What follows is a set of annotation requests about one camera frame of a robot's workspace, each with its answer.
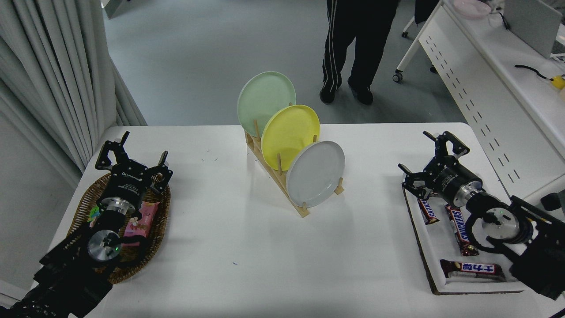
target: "yellow plate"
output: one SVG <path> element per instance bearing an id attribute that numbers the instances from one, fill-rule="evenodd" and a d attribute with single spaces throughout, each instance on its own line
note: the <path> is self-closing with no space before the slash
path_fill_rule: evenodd
<path id="1" fill-rule="evenodd" d="M 261 138 L 265 162 L 278 170 L 277 154 L 281 155 L 282 170 L 288 170 L 296 155 L 320 137 L 320 120 L 308 106 L 292 105 L 279 110 L 267 122 Z"/>

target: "gray curtain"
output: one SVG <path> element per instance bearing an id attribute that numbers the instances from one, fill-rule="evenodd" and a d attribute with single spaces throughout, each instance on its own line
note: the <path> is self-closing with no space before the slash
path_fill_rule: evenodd
<path id="1" fill-rule="evenodd" d="M 0 1 L 0 113 L 75 186 L 108 127 L 147 125 L 108 53 L 100 1 Z"/>

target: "black shoe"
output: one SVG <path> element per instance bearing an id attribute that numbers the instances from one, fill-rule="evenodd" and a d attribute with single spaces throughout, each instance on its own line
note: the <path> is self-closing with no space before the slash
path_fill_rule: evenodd
<path id="1" fill-rule="evenodd" d="M 335 92 L 326 91 L 323 88 L 320 90 L 320 99 L 322 103 L 331 104 L 335 98 L 336 98 Z"/>
<path id="2" fill-rule="evenodd" d="M 347 79 L 347 83 L 351 88 L 351 92 L 353 93 L 353 97 L 357 98 L 357 100 L 361 104 L 370 105 L 373 103 L 373 93 L 368 87 L 363 88 L 354 88 L 351 84 L 350 79 Z"/>

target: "white tray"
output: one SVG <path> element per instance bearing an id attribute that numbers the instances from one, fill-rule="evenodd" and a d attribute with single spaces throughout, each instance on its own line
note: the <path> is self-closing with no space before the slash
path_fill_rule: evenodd
<path id="1" fill-rule="evenodd" d="M 489 294 L 489 293 L 519 293 L 526 289 L 524 284 L 514 278 L 509 268 L 510 260 L 500 254 L 480 251 L 477 256 L 461 256 L 459 247 L 455 240 L 453 230 L 449 224 L 449 218 L 445 212 L 446 202 L 439 197 L 430 197 L 428 202 L 434 210 L 436 217 L 440 220 L 434 224 L 426 225 L 418 206 L 417 198 L 402 189 L 406 198 L 406 206 L 416 235 L 416 242 L 420 249 L 420 256 L 425 267 L 426 274 L 432 293 L 435 295 L 453 294 Z M 461 208 L 465 220 L 470 213 Z M 479 242 L 486 235 L 478 220 L 473 227 L 473 233 Z M 440 259 L 450 261 L 466 261 L 469 263 L 498 264 L 506 276 L 507 282 L 453 282 L 448 281 L 440 267 Z"/>

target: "robotic arm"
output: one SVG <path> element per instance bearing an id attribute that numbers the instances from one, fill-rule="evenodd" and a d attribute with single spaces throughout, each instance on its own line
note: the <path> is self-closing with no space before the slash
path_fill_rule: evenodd
<path id="1" fill-rule="evenodd" d="M 507 205 L 488 194 L 483 181 L 458 161 L 469 153 L 467 146 L 449 131 L 438 137 L 424 134 L 434 141 L 435 156 L 418 173 L 399 164 L 406 173 L 402 187 L 423 200 L 433 191 L 452 206 L 466 207 L 471 213 L 466 222 L 471 244 L 505 255 L 513 263 L 510 273 L 516 279 L 546 297 L 559 297 L 565 291 L 565 224 L 515 196 Z M 452 155 L 447 152 L 448 141 L 453 145 Z M 479 218 L 491 247 L 483 246 L 473 235 Z M 507 246 L 519 243 L 527 246 L 521 255 Z"/>
<path id="2" fill-rule="evenodd" d="M 165 163 L 166 151 L 151 168 L 131 160 L 124 150 L 128 135 L 129 131 L 119 142 L 106 141 L 98 156 L 96 169 L 109 170 L 111 176 L 97 200 L 100 216 L 95 225 L 81 225 L 49 251 L 33 277 L 39 285 L 9 310 L 0 307 L 0 317 L 67 317 L 71 313 L 84 317 L 112 289 L 108 278 L 114 269 L 145 256 L 145 237 L 121 238 L 118 233 L 130 216 L 139 213 L 146 191 L 163 192 L 173 172 Z M 110 151 L 115 164 L 108 157 Z M 132 242 L 140 243 L 138 258 L 121 262 L 121 244 Z"/>

